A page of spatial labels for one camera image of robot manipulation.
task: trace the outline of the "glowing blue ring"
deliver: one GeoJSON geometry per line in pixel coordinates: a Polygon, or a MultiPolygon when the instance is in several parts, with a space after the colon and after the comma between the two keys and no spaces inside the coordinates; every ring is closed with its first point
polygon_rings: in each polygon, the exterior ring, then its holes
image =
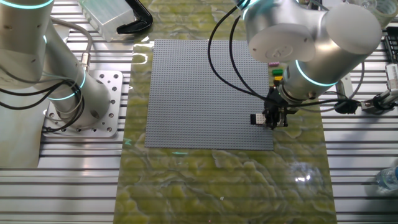
{"type": "Polygon", "coordinates": [[[308,80],[310,83],[312,83],[312,84],[316,84],[316,85],[318,85],[318,86],[334,86],[334,85],[336,85],[336,84],[338,83],[338,82],[335,82],[335,83],[332,83],[332,84],[318,83],[318,82],[312,80],[310,77],[308,77],[308,76],[306,76],[306,75],[304,74],[303,70],[300,68],[299,61],[298,61],[298,60],[296,60],[296,66],[297,66],[298,71],[301,73],[301,75],[302,75],[306,80],[308,80]]]}
{"type": "Polygon", "coordinates": [[[48,6],[53,1],[54,0],[49,0],[48,2],[45,2],[43,4],[39,4],[39,5],[35,5],[35,6],[24,6],[24,5],[20,5],[20,4],[14,4],[14,3],[11,3],[11,2],[7,2],[5,0],[0,0],[0,3],[1,4],[5,4],[6,6],[9,6],[9,7],[17,8],[17,9],[40,9],[41,7],[48,6]]]}
{"type": "MultiPolygon", "coordinates": [[[[84,70],[84,72],[85,72],[85,76],[83,77],[83,82],[81,83],[81,85],[80,85],[80,89],[82,89],[83,88],[83,85],[85,84],[85,82],[86,82],[86,70],[85,69],[83,69],[84,70]]],[[[69,98],[71,98],[71,97],[73,97],[75,95],[75,93],[72,93],[71,95],[69,95],[69,96],[67,96],[67,97],[64,97],[64,98],[61,98],[61,99],[53,99],[53,98],[49,98],[49,97],[47,97],[49,100],[66,100],[66,99],[69,99],[69,98]]]]}

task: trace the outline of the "black cable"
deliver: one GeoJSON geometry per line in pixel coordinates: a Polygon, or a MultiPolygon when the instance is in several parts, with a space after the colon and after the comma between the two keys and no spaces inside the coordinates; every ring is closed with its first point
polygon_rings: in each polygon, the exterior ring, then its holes
{"type": "Polygon", "coordinates": [[[11,91],[7,91],[7,90],[3,90],[2,88],[0,88],[0,92],[8,94],[8,95],[12,95],[12,96],[35,96],[35,95],[39,95],[41,93],[45,93],[48,92],[50,90],[52,90],[53,88],[55,88],[58,84],[55,84],[53,86],[50,86],[44,90],[40,90],[37,92],[33,92],[33,93],[15,93],[15,92],[11,92],[11,91]]]}
{"type": "Polygon", "coordinates": [[[296,107],[301,107],[301,106],[313,106],[313,105],[321,105],[321,104],[324,104],[324,103],[344,102],[344,101],[360,103],[358,100],[331,99],[331,100],[323,100],[323,101],[318,101],[318,102],[313,102],[313,103],[303,103],[303,104],[300,104],[300,105],[286,105],[285,107],[296,108],[296,107]]]}
{"type": "Polygon", "coordinates": [[[209,60],[209,64],[210,64],[210,68],[211,70],[214,72],[214,74],[217,76],[217,78],[219,78],[221,81],[223,81],[225,84],[229,85],[230,87],[234,88],[235,90],[241,91],[243,93],[247,93],[249,95],[252,96],[256,96],[253,93],[243,90],[237,86],[234,86],[233,84],[231,84],[230,82],[226,81],[223,77],[221,77],[218,72],[216,71],[216,69],[214,68],[213,62],[211,61],[211,55],[210,55],[210,49],[211,49],[211,43],[213,41],[214,35],[218,29],[218,27],[225,21],[225,19],[230,16],[234,11],[236,11],[238,9],[238,7],[244,2],[244,0],[240,1],[238,3],[237,6],[233,7],[229,12],[227,12],[227,14],[225,14],[225,16],[223,16],[220,21],[217,22],[216,26],[214,27],[213,31],[211,32],[210,38],[209,38],[209,43],[207,45],[207,58],[209,60]]]}
{"type": "Polygon", "coordinates": [[[326,92],[324,92],[324,94],[325,95],[327,95],[327,93],[334,93],[334,94],[336,94],[336,95],[338,95],[338,96],[342,96],[342,97],[344,97],[344,98],[348,98],[346,95],[344,95],[344,94],[342,94],[342,93],[339,93],[339,92],[337,92],[337,91],[326,91],[326,92]]]}
{"type": "Polygon", "coordinates": [[[75,93],[76,102],[79,102],[80,99],[81,99],[81,106],[80,106],[80,108],[76,111],[75,115],[73,115],[73,117],[72,117],[65,125],[63,125],[62,127],[53,129],[53,128],[45,127],[45,126],[44,126],[44,127],[43,127],[44,130],[42,131],[42,133],[54,133],[54,132],[61,131],[61,130],[63,130],[63,129],[69,128],[69,127],[70,127],[71,125],[73,125],[73,124],[80,118],[80,116],[83,114],[83,111],[84,111],[84,109],[85,109],[85,100],[84,100],[84,97],[81,97],[82,92],[81,92],[79,86],[74,85],[72,82],[68,82],[67,85],[68,85],[69,87],[71,87],[72,90],[73,90],[73,92],[75,93]]]}
{"type": "Polygon", "coordinates": [[[51,95],[52,92],[54,92],[54,91],[55,91],[58,87],[60,87],[61,85],[65,84],[65,82],[66,82],[66,81],[62,81],[62,82],[56,84],[49,92],[47,92],[47,93],[43,96],[43,98],[41,98],[39,101],[37,101],[37,102],[34,103],[34,104],[31,104],[31,105],[28,105],[28,106],[21,106],[21,107],[18,107],[18,106],[10,106],[10,105],[7,105],[7,104],[5,104],[5,103],[3,103],[3,102],[0,102],[0,106],[3,106],[3,107],[5,107],[5,108],[7,108],[7,109],[10,109],[10,110],[27,110],[27,109],[33,108],[33,107],[35,107],[35,106],[41,104],[45,99],[47,99],[48,96],[51,95]]]}
{"type": "Polygon", "coordinates": [[[238,24],[240,18],[241,18],[241,16],[238,16],[238,17],[235,19],[235,22],[234,22],[234,24],[232,25],[232,28],[231,28],[231,33],[229,34],[229,58],[231,59],[232,67],[234,68],[235,73],[237,74],[237,76],[239,77],[239,79],[241,80],[241,82],[243,83],[243,85],[244,85],[254,96],[256,96],[256,97],[258,97],[258,98],[260,98],[260,99],[266,101],[266,100],[269,100],[269,99],[267,99],[266,97],[261,96],[260,94],[256,93],[256,92],[255,92],[252,88],[250,88],[250,86],[244,81],[243,77],[242,77],[241,74],[239,73],[238,68],[236,67],[236,64],[235,64],[235,60],[234,60],[234,56],[233,56],[232,43],[233,43],[235,28],[236,28],[236,25],[238,24]]]}

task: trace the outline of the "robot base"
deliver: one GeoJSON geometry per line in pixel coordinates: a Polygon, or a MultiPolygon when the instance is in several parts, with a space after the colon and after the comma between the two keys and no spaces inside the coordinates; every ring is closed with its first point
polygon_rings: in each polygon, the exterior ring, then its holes
{"type": "MultiPolygon", "coordinates": [[[[123,74],[119,71],[102,71],[96,70],[91,71],[90,75],[103,82],[108,88],[109,94],[111,95],[111,102],[109,103],[108,112],[98,122],[91,126],[76,128],[69,127],[56,133],[45,133],[46,138],[112,138],[118,131],[119,124],[119,110],[121,102],[121,92],[123,85],[123,74]]],[[[48,117],[53,118],[44,120],[44,126],[51,128],[60,128],[65,125],[63,121],[55,121],[60,118],[55,111],[55,107],[52,103],[47,110],[48,117]]]]}

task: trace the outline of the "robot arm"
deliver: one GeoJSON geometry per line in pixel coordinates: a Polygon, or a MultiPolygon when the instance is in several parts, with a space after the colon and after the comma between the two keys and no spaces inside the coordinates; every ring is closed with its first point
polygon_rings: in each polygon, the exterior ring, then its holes
{"type": "Polygon", "coordinates": [[[27,88],[41,79],[52,6],[53,0],[0,1],[0,88],[27,88]]]}
{"type": "Polygon", "coordinates": [[[103,83],[88,74],[59,37],[50,21],[52,7],[53,0],[0,0],[0,88],[34,86],[43,90],[60,80],[71,80],[79,86],[80,101],[66,85],[57,88],[48,99],[65,123],[84,100],[83,112],[73,125],[86,127],[105,115],[110,94],[103,83]],[[43,76],[43,72],[56,78],[43,76]]]}
{"type": "MultiPolygon", "coordinates": [[[[253,58],[288,63],[268,95],[286,105],[315,99],[336,85],[376,50],[382,35],[375,16],[352,4],[312,11],[294,0],[253,0],[243,17],[253,58]]],[[[266,103],[267,126],[286,126],[287,113],[295,110],[266,103]]]]}

